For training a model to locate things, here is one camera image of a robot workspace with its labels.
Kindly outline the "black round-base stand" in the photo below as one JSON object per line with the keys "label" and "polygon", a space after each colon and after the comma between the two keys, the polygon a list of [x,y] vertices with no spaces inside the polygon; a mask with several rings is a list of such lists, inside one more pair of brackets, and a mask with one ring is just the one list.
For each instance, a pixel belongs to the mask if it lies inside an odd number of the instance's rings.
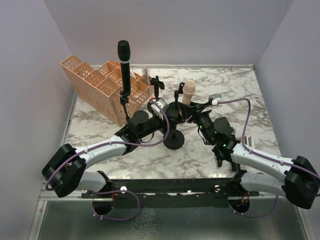
{"label": "black round-base stand", "polygon": [[[155,100],[157,101],[159,99],[159,90],[164,90],[165,89],[165,84],[159,80],[159,76],[156,75],[153,77],[150,81],[150,85],[153,86],[154,88],[154,97]],[[151,107],[151,102],[149,101],[147,104],[147,109],[148,111],[152,114],[152,116],[155,116],[155,113],[153,112],[153,109]]]}
{"label": "black round-base stand", "polygon": [[167,138],[163,141],[163,144],[170,150],[178,150],[185,143],[184,134],[176,128],[169,131]]}
{"label": "black round-base stand", "polygon": [[180,109],[180,104],[179,104],[179,95],[183,94],[184,86],[185,86],[184,82],[179,84],[178,90],[174,91],[174,101],[168,105],[168,108],[166,110],[166,114],[167,114],[168,118],[170,118],[170,119],[180,120],[182,118],[181,114],[180,114],[181,109]]}

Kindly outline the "beige microphone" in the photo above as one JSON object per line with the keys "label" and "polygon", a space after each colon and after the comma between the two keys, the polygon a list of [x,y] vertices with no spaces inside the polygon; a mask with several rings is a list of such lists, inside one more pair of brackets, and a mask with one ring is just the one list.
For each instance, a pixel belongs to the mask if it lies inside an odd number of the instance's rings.
{"label": "beige microphone", "polygon": [[193,80],[188,80],[182,88],[182,104],[190,105],[193,95],[196,92],[196,83]]}

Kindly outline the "black slim microphone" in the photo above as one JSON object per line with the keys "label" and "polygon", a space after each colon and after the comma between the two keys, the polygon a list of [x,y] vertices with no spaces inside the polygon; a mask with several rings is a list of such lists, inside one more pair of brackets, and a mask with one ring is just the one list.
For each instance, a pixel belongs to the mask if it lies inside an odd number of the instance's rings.
{"label": "black slim microphone", "polygon": [[221,152],[218,152],[215,154],[215,156],[216,156],[216,160],[217,160],[217,167],[220,168],[223,164],[224,154]]}

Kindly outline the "black tripod mic stand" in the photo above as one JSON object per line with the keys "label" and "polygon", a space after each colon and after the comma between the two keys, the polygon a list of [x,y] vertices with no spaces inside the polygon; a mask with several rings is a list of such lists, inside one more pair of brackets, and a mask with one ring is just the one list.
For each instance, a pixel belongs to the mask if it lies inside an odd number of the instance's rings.
{"label": "black tripod mic stand", "polygon": [[129,103],[129,96],[131,94],[131,91],[120,91],[120,104],[123,107],[124,110],[124,114],[125,114],[125,120],[128,122],[128,120],[130,119],[127,108],[126,108],[126,104]]}

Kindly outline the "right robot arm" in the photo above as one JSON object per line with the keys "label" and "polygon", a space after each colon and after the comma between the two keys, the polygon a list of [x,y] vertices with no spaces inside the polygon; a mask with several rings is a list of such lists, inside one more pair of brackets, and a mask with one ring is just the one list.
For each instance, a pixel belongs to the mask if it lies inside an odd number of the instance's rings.
{"label": "right robot arm", "polygon": [[249,192],[284,196],[295,206],[310,209],[320,189],[320,176],[310,161],[302,156],[292,159],[249,147],[244,140],[236,139],[227,118],[211,120],[210,112],[206,110],[209,105],[193,102],[179,106],[182,118],[195,123],[204,143],[213,146],[217,160],[246,165],[263,173],[245,173],[240,180],[241,186]]}

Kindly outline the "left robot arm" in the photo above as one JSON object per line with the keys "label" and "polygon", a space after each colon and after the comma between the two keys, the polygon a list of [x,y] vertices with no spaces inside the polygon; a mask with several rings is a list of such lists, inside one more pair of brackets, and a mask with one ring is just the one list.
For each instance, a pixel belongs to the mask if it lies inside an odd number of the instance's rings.
{"label": "left robot arm", "polygon": [[136,148],[167,142],[180,121],[179,114],[168,111],[149,118],[145,111],[139,110],[107,140],[84,147],[72,147],[69,143],[61,145],[41,171],[47,181],[45,189],[54,191],[59,198],[75,190],[99,192],[107,185],[108,178],[102,172],[87,172],[87,168],[109,158],[127,155]]}

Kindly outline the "clear ruler in organizer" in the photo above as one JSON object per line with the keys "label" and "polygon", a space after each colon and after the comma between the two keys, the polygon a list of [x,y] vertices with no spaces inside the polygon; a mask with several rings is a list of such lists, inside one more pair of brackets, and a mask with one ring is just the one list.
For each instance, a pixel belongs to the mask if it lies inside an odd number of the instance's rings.
{"label": "clear ruler in organizer", "polygon": [[148,68],[143,68],[142,69],[141,81],[144,84],[146,84],[147,86],[150,85],[149,77],[150,77],[150,70]]}

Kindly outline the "pens in white packet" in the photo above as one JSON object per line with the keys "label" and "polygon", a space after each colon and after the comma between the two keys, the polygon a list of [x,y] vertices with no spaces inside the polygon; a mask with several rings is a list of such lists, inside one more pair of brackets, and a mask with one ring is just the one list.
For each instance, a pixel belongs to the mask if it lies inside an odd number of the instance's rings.
{"label": "pens in white packet", "polygon": [[242,142],[250,148],[255,148],[255,139],[251,135],[245,135]]}

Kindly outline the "markers in organizer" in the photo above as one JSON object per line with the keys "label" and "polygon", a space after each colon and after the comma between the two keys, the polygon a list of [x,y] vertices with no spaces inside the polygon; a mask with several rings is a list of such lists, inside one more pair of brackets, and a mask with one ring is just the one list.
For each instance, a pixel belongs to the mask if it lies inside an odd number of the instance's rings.
{"label": "markers in organizer", "polygon": [[135,72],[133,72],[133,70],[130,70],[130,75],[131,75],[133,78],[137,79],[137,76],[136,76]]}

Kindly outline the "black microphone silver grille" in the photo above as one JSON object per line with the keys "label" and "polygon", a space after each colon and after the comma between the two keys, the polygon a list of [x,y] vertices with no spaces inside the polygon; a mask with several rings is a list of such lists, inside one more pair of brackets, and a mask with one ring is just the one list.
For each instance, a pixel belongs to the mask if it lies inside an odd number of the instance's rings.
{"label": "black microphone silver grille", "polygon": [[240,166],[240,164],[238,164],[238,163],[231,163],[231,171],[232,172],[237,172],[237,171],[239,171],[239,170],[241,170],[241,166]]}

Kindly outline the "peach plastic desk organizer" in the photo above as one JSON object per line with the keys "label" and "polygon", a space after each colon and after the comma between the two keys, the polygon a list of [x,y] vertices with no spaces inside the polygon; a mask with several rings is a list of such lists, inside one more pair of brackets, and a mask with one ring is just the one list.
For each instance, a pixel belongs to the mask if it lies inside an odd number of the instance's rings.
{"label": "peach plastic desk organizer", "polygon": [[[120,103],[122,73],[119,62],[107,61],[98,69],[71,55],[60,63],[78,96],[119,127],[126,124],[124,108]],[[137,79],[130,77],[131,93],[126,104],[131,117],[154,93],[151,85],[142,82],[142,76],[135,73]]]}

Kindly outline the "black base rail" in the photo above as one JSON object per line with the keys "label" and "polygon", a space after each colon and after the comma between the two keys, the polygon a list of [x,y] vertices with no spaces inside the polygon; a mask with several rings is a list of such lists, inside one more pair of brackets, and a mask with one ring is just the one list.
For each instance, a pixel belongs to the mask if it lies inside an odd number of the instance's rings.
{"label": "black base rail", "polygon": [[115,179],[108,191],[126,187],[142,208],[227,208],[228,198],[240,200],[245,190],[239,178]]}

